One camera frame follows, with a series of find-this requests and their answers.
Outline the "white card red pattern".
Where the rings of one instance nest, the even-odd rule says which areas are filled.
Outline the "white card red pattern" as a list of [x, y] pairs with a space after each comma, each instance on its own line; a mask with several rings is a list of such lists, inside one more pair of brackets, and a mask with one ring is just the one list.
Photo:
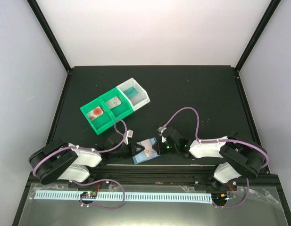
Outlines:
[[147, 159], [153, 159], [159, 157], [156, 151], [152, 149], [152, 145], [156, 142], [155, 138], [146, 139], [141, 141], [141, 145], [145, 147], [144, 153]]

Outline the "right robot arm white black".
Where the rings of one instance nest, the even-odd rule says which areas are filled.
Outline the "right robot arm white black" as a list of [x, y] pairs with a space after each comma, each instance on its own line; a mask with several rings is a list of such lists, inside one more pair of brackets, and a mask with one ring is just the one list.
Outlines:
[[222, 191], [227, 183], [239, 177], [255, 179], [269, 163], [267, 151], [238, 132], [217, 139], [198, 140], [184, 138], [172, 127], [160, 134], [161, 139], [152, 145], [159, 155], [173, 152], [185, 159], [223, 159], [223, 163], [215, 165], [209, 175], [195, 177], [196, 185], [202, 189]]

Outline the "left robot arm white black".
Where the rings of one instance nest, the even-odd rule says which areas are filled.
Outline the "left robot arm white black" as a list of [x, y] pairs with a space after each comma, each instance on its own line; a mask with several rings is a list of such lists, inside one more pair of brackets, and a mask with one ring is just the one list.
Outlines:
[[96, 181], [91, 168], [131, 158], [144, 149], [141, 143], [133, 140], [131, 130], [125, 137], [119, 133], [112, 134], [98, 148], [85, 148], [58, 138], [33, 153], [28, 162], [33, 168], [33, 175], [43, 185], [55, 180], [75, 180], [85, 188], [90, 188]]

